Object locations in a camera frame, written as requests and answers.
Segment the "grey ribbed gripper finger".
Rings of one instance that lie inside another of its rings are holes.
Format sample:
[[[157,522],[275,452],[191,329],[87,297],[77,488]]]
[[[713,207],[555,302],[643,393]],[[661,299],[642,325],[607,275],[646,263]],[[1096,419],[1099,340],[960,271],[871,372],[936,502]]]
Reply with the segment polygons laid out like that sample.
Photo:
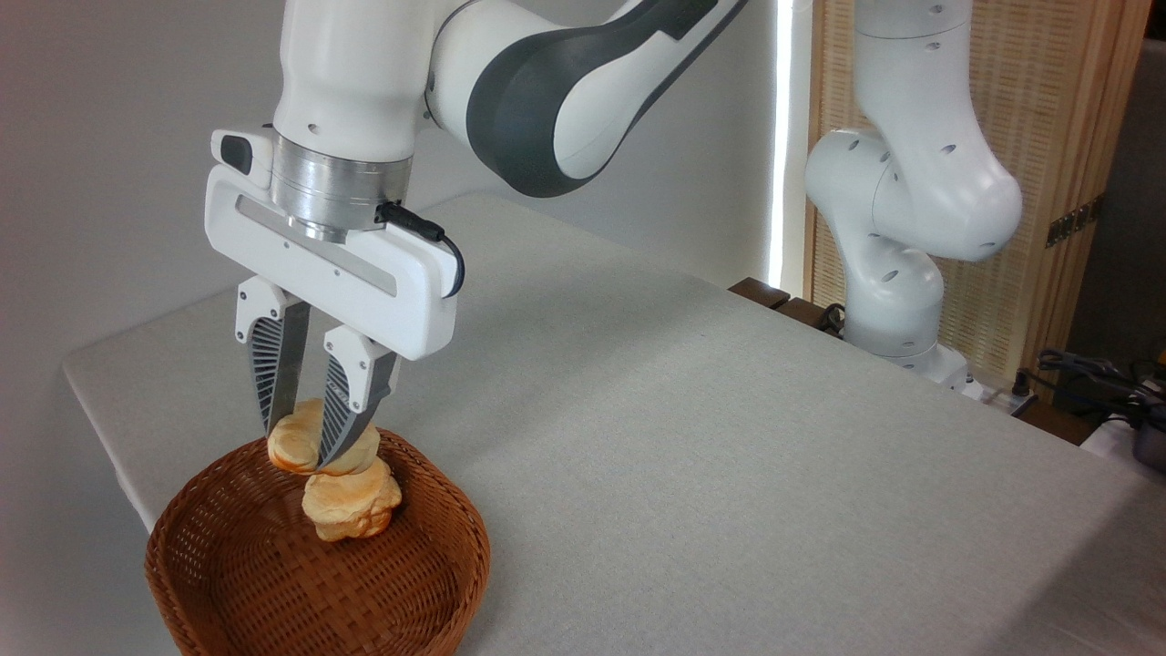
[[[294,411],[310,305],[262,277],[238,285],[236,299],[236,337],[250,348],[251,380],[269,435]]]
[[[353,447],[396,378],[396,353],[350,325],[333,327],[324,341],[329,361],[318,470]]]

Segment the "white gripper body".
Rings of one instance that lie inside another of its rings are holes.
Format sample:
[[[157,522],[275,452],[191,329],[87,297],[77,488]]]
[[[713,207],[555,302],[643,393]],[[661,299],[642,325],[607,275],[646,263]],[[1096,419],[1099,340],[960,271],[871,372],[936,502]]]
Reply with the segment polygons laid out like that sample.
[[[315,240],[271,200],[273,134],[217,129],[205,230],[216,251],[371,340],[421,360],[454,336],[454,253],[408,230]]]

